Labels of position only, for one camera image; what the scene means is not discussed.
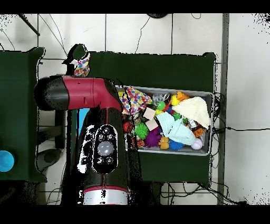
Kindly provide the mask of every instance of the colorful polka dot fabric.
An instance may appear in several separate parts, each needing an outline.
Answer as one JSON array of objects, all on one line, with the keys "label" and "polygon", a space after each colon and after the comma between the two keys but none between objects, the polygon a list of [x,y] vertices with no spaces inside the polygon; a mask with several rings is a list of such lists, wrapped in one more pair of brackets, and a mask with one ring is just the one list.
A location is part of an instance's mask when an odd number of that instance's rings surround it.
[{"label": "colorful polka dot fabric", "polygon": [[77,67],[75,68],[74,75],[79,77],[86,77],[90,71],[89,68],[89,58],[90,53],[88,53],[87,57],[81,60],[78,60],[75,64]]},{"label": "colorful polka dot fabric", "polygon": [[130,99],[130,104],[127,99],[127,95],[119,96],[120,100],[123,103],[123,114],[136,114],[142,109],[146,108],[146,104],[152,103],[152,99],[146,94],[134,89],[133,87],[127,87],[128,98]]}]

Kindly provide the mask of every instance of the dark green table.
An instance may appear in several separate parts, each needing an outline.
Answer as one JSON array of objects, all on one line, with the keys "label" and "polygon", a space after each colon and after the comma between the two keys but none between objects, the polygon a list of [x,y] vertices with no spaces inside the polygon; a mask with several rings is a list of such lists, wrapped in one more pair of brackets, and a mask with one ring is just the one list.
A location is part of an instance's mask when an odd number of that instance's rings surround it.
[{"label": "dark green table", "polygon": [[[116,85],[213,92],[215,60],[213,53],[196,56],[91,52],[89,77],[112,79]],[[209,155],[140,152],[144,181],[200,182],[208,186],[209,161]]]},{"label": "dark green table", "polygon": [[0,150],[15,157],[13,168],[0,180],[45,182],[36,164],[37,106],[34,100],[36,69],[44,48],[28,52],[0,51]]}]

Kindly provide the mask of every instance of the robot button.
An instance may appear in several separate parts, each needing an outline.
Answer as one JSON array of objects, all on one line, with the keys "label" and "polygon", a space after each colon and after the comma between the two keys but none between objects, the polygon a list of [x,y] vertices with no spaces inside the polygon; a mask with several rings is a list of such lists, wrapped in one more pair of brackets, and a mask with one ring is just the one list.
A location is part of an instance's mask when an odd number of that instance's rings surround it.
[{"label": "robot button", "polygon": [[112,140],[112,139],[113,139],[113,135],[112,134],[108,135],[108,140]]},{"label": "robot button", "polygon": [[98,164],[102,164],[103,163],[103,158],[102,157],[99,157],[97,163]]},{"label": "robot button", "polygon": [[104,134],[107,134],[109,132],[110,132],[110,130],[108,128],[105,128],[104,131],[103,131]]},{"label": "robot button", "polygon": [[105,139],[105,136],[102,135],[102,134],[100,134],[100,135],[99,135],[99,140],[100,140],[100,141],[103,141],[104,139]]},{"label": "robot button", "polygon": [[108,163],[109,165],[111,165],[111,164],[113,163],[112,157],[108,157],[108,158],[107,158],[107,163]]}]

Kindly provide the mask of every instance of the yellow cloth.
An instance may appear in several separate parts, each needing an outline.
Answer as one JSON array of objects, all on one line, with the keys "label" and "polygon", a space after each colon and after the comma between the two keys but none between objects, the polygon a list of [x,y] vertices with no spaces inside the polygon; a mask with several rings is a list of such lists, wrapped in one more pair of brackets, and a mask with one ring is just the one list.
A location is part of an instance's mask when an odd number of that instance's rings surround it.
[{"label": "yellow cloth", "polygon": [[206,129],[210,125],[206,102],[200,97],[185,99],[172,109],[184,117],[195,120]]}]

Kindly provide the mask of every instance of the green spiky ball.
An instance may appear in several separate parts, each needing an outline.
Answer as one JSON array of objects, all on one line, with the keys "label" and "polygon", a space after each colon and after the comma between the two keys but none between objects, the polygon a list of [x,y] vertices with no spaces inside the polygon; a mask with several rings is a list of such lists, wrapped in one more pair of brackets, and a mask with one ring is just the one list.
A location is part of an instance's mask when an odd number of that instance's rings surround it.
[{"label": "green spiky ball", "polygon": [[135,127],[135,133],[139,136],[140,139],[144,140],[146,136],[148,135],[148,127],[145,125],[145,123],[141,122]]}]

